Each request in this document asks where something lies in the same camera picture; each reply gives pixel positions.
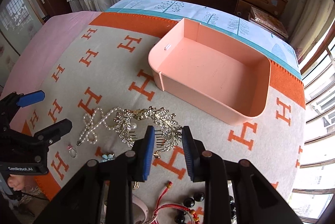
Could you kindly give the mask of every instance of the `pearl necklace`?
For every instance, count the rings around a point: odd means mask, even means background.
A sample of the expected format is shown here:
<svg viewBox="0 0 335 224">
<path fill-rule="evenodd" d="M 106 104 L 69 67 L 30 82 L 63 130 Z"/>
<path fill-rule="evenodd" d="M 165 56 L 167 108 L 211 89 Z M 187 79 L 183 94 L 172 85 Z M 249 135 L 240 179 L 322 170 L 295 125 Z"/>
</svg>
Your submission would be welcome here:
<svg viewBox="0 0 335 224">
<path fill-rule="evenodd" d="M 114 127 L 110 127 L 108 126 L 107 122 L 106 122 L 106 119 L 112 115 L 113 112 L 115 111 L 121 111 L 121 112 L 124 112 L 123 109 L 121 109 L 120 107 L 115 107 L 113 109 L 111 109 L 105 116 L 104 116 L 104 113 L 103 113 L 103 109 L 101 108 L 96 108 L 92 114 L 92 116 L 90 114 L 84 114 L 84 118 L 83 118 L 83 121 L 84 121 L 84 124 L 85 124 L 85 129 L 81 132 L 81 135 L 78 139 L 78 142 L 77 142 L 77 146 L 80 146 L 82 143 L 84 143 L 85 140 L 87 140 L 89 143 L 91 144 L 95 144 L 97 141 L 98 141 L 98 136 L 97 134 L 95 133 L 95 130 L 97 129 L 97 127 L 99 127 L 101 124 L 103 124 L 105 126 L 105 128 L 109 131 L 111 130 L 115 130 L 115 126 Z M 94 124 L 94 117 L 95 115 L 97 114 L 97 112 L 100 112 L 100 115 L 101 115 L 101 120 L 96 123 L 95 125 Z M 88 137 L 89 135 L 92 135 L 94 140 L 91 141 Z"/>
</svg>

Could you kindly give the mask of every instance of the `wall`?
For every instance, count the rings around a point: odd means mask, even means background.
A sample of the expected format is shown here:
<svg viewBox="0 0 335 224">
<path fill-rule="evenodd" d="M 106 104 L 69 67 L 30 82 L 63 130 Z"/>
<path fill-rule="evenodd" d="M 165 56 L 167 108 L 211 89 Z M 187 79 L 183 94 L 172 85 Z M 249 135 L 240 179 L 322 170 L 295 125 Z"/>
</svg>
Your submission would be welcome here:
<svg viewBox="0 0 335 224">
<path fill-rule="evenodd" d="M 9 73 L 16 63 L 19 55 L 11 48 L 5 38 L 0 34 L 0 91 L 5 86 Z"/>
<path fill-rule="evenodd" d="M 0 30 L 18 53 L 40 30 L 38 19 L 28 0 L 3 0 L 0 4 Z"/>
</svg>

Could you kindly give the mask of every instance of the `cable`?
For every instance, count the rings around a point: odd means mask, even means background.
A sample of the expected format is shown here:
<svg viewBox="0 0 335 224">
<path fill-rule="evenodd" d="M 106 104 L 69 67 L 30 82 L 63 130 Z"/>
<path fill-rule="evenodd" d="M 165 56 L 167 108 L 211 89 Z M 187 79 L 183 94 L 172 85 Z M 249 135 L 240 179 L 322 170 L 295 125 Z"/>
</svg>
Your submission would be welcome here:
<svg viewBox="0 0 335 224">
<path fill-rule="evenodd" d="M 31 195 L 31 194 L 28 194 L 28 193 L 25 193 L 25 192 L 22 192 L 22 194 L 26 195 L 26 196 L 29 196 L 29 197 L 33 197 L 33 198 L 38 198 L 39 200 L 49 201 L 47 198 L 40 198 L 38 196 Z"/>
</svg>

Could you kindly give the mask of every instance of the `black bead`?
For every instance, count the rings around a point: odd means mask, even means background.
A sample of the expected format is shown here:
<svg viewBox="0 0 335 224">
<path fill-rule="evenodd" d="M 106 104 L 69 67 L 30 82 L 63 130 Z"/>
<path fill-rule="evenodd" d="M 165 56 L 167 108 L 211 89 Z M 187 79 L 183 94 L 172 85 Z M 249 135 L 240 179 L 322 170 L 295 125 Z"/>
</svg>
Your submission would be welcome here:
<svg viewBox="0 0 335 224">
<path fill-rule="evenodd" d="M 182 210 L 178 210 L 178 214 L 184 216 L 184 215 L 186 215 L 186 212 L 185 212 L 185 211 L 182 211 Z"/>
<path fill-rule="evenodd" d="M 235 209 L 235 202 L 232 202 L 231 203 L 231 210 L 234 210 Z"/>
<path fill-rule="evenodd" d="M 186 199 L 184 199 L 183 204 L 187 208 L 192 208 L 194 206 L 194 204 L 195 204 L 195 201 L 194 201 L 193 198 L 186 198 Z"/>
<path fill-rule="evenodd" d="M 175 216 L 175 222 L 178 224 L 183 224 L 185 222 L 185 217 L 181 214 Z"/>
<path fill-rule="evenodd" d="M 205 199 L 205 194 L 204 194 L 204 192 L 197 192 L 197 193 L 194 193 L 193 198 L 194 198 L 195 201 L 200 202 L 200 201 L 203 201 Z"/>
</svg>

